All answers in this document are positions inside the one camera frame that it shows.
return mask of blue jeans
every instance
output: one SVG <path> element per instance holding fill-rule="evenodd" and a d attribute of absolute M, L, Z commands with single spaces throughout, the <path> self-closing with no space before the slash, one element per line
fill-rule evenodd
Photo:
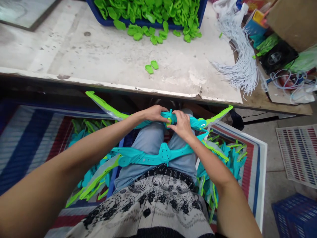
<path fill-rule="evenodd" d="M 183 109 L 184 113 L 188 114 L 190 117 L 193 116 L 193 113 L 189 109 Z M 157 155 L 159 149 L 164 140 L 164 132 L 166 128 L 162 122 L 152 122 L 150 125 L 142 128 L 135 139 L 131 147 L 138 150 L 144 151 L 147 154 Z M 180 138 L 176 133 L 172 136 L 168 147 L 171 150 L 181 149 L 186 145 L 186 142 Z M 195 153 L 184 155 L 173 159 L 169 162 L 169 167 L 176 169 L 180 172 L 188 174 L 196 182 L 197 170 L 195 167 L 196 164 L 196 155 Z M 145 172 L 150 169 L 155 168 L 156 166 L 149 165 L 139 165 L 139 164 L 130 164 L 126 167 L 123 167 L 120 171 L 118 178 L 115 180 L 115 191 L 114 193 L 120 191 L 124 187 L 129 186 L 140 177 Z"/>

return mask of white table surface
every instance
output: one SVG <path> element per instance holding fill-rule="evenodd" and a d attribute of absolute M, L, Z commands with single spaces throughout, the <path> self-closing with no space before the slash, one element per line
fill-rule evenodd
<path fill-rule="evenodd" d="M 202 38 L 189 44 L 170 30 L 168 39 L 154 46 L 146 36 L 137 42 L 126 31 L 100 25 L 86 2 L 63 0 L 34 32 L 0 24 L 0 73 L 242 103 L 240 91 L 210 63 L 234 64 L 228 40 L 219 39 L 210 2 L 200 31 Z M 151 60 L 159 70 L 149 75 L 145 65 Z"/>

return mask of floor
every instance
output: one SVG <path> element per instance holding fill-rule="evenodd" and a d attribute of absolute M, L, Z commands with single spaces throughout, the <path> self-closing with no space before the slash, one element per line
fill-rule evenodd
<path fill-rule="evenodd" d="M 317 198 L 317 190 L 293 182 L 286 178 L 284 164 L 275 131 L 275 128 L 277 127 L 304 126 L 317 124 L 317 102 L 312 104 L 312 108 L 314 111 L 314 114 L 312 116 L 252 124 L 245 126 L 245 128 L 243 129 L 243 132 L 266 142 L 268 145 L 263 221 L 263 237 L 265 238 L 279 237 L 274 214 L 271 208 L 272 203 L 282 200 L 290 195 L 293 195 L 296 192 L 299 192 L 313 199 Z M 242 117 L 258 115 L 262 113 L 259 111 L 244 109 L 236 109 L 236 112 Z M 256 120 L 274 115 L 274 113 L 266 113 L 259 116 L 245 118 L 244 121 Z"/>

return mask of forearm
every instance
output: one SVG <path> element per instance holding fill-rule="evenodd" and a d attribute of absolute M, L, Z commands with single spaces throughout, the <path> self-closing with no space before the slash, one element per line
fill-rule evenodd
<path fill-rule="evenodd" d="M 245 195 L 227 166 L 196 137 L 187 142 L 203 163 L 218 194 L 217 230 L 228 238 L 261 237 Z"/>
<path fill-rule="evenodd" d="M 234 184 L 239 186 L 227 166 L 225 166 L 215 154 L 208 150 L 197 137 L 189 137 L 187 140 L 187 143 L 195 151 L 204 165 L 209 178 L 217 187 L 219 196 L 221 196 L 223 189 L 228 185 Z"/>
<path fill-rule="evenodd" d="M 0 197 L 1 237 L 43 237 L 85 173 L 142 122 L 136 113 L 44 163 Z"/>

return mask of person's right hand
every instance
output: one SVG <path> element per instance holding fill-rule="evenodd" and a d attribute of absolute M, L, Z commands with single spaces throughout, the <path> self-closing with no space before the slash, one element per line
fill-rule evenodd
<path fill-rule="evenodd" d="M 191 128 L 191 121 L 189 115 L 183 113 L 182 111 L 173 111 L 173 114 L 177 117 L 176 125 L 169 125 L 167 128 L 175 131 L 184 141 L 187 141 L 194 134 Z"/>

